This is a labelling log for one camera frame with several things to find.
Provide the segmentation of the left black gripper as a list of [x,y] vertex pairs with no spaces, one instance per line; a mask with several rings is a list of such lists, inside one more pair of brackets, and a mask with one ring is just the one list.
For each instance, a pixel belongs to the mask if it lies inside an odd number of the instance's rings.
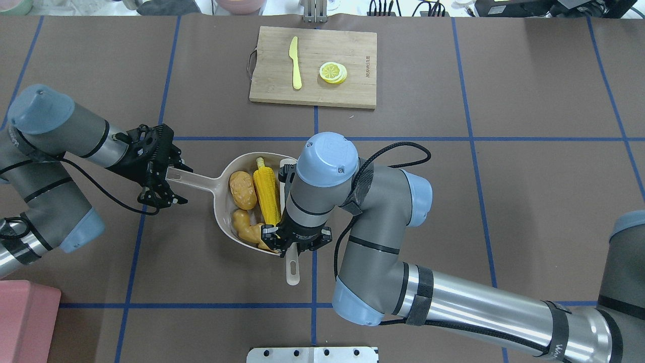
[[173,145],[174,131],[169,126],[140,125],[126,133],[116,133],[112,138],[124,143],[126,152],[108,170],[143,187],[139,194],[140,204],[164,209],[188,203],[186,198],[176,195],[166,181],[168,167],[182,165],[180,149]]

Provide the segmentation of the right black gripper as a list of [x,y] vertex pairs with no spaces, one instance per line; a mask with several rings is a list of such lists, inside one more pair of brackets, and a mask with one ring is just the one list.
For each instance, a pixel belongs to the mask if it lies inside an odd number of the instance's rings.
[[265,224],[261,227],[261,239],[270,250],[285,255],[292,244],[297,245],[298,253],[315,251],[329,244],[333,238],[331,229],[325,223],[313,227],[304,226],[294,221],[288,212],[284,212],[277,225]]

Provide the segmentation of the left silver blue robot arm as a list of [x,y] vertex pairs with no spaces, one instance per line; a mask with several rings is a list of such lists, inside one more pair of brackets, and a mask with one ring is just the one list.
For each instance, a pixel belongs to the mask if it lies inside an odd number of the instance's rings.
[[138,184],[137,200],[155,215],[186,204],[166,180],[170,167],[189,171],[166,124],[123,131],[71,97],[42,84],[27,87],[8,110],[2,131],[2,182],[28,205],[2,219],[2,277],[48,251],[71,253],[101,236],[105,224],[66,170],[71,153]]

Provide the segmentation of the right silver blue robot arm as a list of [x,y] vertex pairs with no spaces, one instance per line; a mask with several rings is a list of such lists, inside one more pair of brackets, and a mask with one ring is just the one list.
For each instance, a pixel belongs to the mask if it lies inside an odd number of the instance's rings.
[[[423,224],[408,227],[410,192],[373,190],[375,216],[364,212],[343,239],[339,278],[385,320],[399,319],[404,270],[433,271],[433,320],[452,317],[549,344],[552,322],[544,301],[603,317],[596,304],[603,278],[622,269],[625,303],[643,306],[643,226],[613,234],[625,212],[643,209],[632,158],[617,140],[474,140],[419,138],[431,158],[408,167],[429,180],[433,203]],[[530,337],[539,320],[543,333]]]

